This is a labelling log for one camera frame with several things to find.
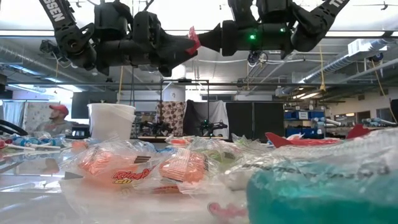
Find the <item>person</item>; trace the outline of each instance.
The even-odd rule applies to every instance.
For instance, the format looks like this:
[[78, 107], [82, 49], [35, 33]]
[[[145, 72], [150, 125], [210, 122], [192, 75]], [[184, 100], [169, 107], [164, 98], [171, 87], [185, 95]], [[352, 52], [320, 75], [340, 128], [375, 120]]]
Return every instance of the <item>person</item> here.
[[50, 121], [43, 122], [38, 125], [35, 131], [45, 131], [56, 136], [59, 134], [66, 134], [72, 131], [72, 124], [65, 120], [68, 116], [69, 110], [65, 105], [50, 105], [52, 109]]

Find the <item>air duct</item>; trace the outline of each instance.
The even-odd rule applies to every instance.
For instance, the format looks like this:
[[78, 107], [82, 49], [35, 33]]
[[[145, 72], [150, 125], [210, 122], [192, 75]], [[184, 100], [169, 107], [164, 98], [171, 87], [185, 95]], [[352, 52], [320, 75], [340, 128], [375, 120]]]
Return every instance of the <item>air duct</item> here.
[[[350, 65], [358, 60], [362, 60], [364, 58], [372, 57], [383, 47], [387, 46], [387, 44], [394, 44], [396, 41], [394, 39], [377, 39], [377, 40], [355, 40], [355, 42], [360, 42], [361, 45], [367, 45], [367, 51], [357, 51], [355, 54], [350, 55], [348, 51], [339, 54], [336, 58], [330, 60], [323, 66], [323, 73], [332, 73], [337, 70], [344, 68], [347, 65]], [[322, 74], [322, 67], [318, 66], [313, 70], [309, 71], [307, 75], [304, 76], [298, 83], [312, 83], [317, 80]], [[285, 87], [282, 92], [284, 95], [289, 95], [295, 87]]]
[[[57, 72], [57, 69], [55, 68], [55, 62], [54, 66], [49, 66], [47, 65], [48, 62], [46, 62], [46, 59], [38, 55], [34, 55], [32, 52], [29, 52], [20, 45], [17, 45], [16, 43], [7, 39], [1, 39], [0, 58], [8, 62], [22, 61], [23, 65], [21, 66], [29, 67], [29, 69], [36, 72], [43, 72], [50, 77], [55, 76], [55, 73]], [[84, 78], [77, 78], [73, 75], [70, 75], [67, 70], [62, 67], [58, 68], [58, 75], [77, 82], [87, 82], [87, 80], [85, 80]]]

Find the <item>teal plastic item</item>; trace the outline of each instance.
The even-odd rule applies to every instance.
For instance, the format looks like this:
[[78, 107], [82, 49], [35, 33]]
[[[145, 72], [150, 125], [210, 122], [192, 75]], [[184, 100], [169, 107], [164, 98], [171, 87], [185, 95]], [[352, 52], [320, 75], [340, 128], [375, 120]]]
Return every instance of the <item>teal plastic item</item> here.
[[251, 177], [246, 189], [251, 224], [398, 223], [397, 197], [390, 197], [398, 194], [396, 172], [384, 175], [381, 168], [353, 177], [322, 164], [301, 165], [308, 172], [290, 173], [294, 166], [282, 163]]

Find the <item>cable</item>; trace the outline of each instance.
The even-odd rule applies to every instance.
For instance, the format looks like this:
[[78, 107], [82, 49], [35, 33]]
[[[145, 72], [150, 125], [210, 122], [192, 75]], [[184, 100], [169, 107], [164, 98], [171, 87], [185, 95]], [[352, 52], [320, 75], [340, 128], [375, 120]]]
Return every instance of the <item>cable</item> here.
[[[377, 82], [379, 83], [381, 93], [383, 94], [383, 96], [385, 97], [385, 99], [387, 99], [387, 96], [386, 96], [386, 94], [384, 93], [383, 87], [381, 86], [381, 82], [380, 82], [379, 74], [377, 73], [377, 70], [374, 71], [374, 73], [376, 74]], [[397, 118], [394, 116], [394, 113], [392, 112], [391, 102], [389, 103], [389, 108], [390, 108], [390, 112], [391, 112], [392, 118], [394, 118], [394, 121], [396, 122], [396, 124], [398, 124]]]
[[323, 75], [323, 55], [322, 55], [322, 46], [319, 45], [319, 53], [321, 56], [321, 78], [322, 78], [322, 83], [320, 89], [323, 91], [326, 91], [326, 86], [325, 86], [325, 77]]
[[118, 103], [120, 103], [120, 93], [121, 93], [121, 91], [122, 91], [122, 82], [123, 82], [123, 66], [122, 66], [121, 71], [120, 71]]
[[62, 63], [60, 63], [60, 60], [57, 58], [57, 56], [53, 52], [51, 52], [51, 54], [55, 57], [55, 59], [57, 60], [57, 63], [60, 64], [62, 68], [68, 68], [69, 66], [72, 65], [72, 62], [70, 61], [69, 65], [63, 66]]

